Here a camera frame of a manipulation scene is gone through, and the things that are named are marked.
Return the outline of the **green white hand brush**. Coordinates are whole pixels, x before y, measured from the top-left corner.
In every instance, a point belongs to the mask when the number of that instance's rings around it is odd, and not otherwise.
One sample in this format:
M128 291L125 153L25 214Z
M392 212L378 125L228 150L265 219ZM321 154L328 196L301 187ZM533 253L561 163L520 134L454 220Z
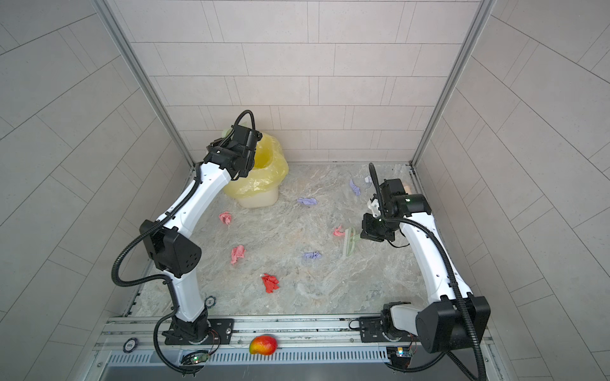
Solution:
M361 240L361 231L355 227L349 227L344 232L342 254L344 257L351 257Z

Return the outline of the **white bin yellow bag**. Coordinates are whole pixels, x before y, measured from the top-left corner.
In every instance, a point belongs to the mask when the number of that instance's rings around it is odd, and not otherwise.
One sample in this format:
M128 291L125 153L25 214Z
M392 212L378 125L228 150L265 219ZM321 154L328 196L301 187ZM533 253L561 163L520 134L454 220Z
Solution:
M272 206L279 198L279 187L288 172L288 162L278 139L264 134L257 144L254 167L248 176L230 181L222 191L247 209Z

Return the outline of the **light green dustpan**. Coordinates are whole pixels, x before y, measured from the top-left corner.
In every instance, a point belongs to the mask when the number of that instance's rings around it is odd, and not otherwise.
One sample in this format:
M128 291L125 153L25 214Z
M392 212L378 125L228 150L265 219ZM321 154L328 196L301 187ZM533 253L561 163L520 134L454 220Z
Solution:
M231 140L233 138L235 132L235 125L232 125L230 128L223 132L222 138L225 140Z

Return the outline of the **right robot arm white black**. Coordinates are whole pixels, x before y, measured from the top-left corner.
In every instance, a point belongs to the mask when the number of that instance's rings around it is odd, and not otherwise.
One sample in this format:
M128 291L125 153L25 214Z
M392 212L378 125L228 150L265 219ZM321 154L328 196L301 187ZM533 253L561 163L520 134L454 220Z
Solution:
M434 359L413 366L413 348L392 348L387 364L392 371L418 373L447 357L470 380L488 378L481 342L491 307L476 296L455 268L438 234L432 209L422 194L406 190L400 179L378 179L369 165L374 187L368 213L362 219L363 240L393 244L396 234L408 240L424 278L428 304L418 309L411 303L387 303L381 311L381 333L388 341L409 337Z

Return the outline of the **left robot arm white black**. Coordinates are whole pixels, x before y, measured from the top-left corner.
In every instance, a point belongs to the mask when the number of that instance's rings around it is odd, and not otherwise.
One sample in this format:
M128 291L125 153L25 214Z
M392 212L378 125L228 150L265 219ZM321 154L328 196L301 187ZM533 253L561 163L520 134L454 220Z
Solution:
M253 118L254 113L242 111L229 133L208 145L203 161L195 165L195 176L189 186L157 220L141 224L140 235L120 252L111 269L111 279L119 287L160 280L168 288L172 312L170 327L163 333L166 344L199 344L213 337L196 279L202 249L191 236L216 195L230 182L248 176L254 168L257 143L263 134L254 123L242 125L244 117ZM141 279L122 279L121 264L139 244L145 246L158 272Z

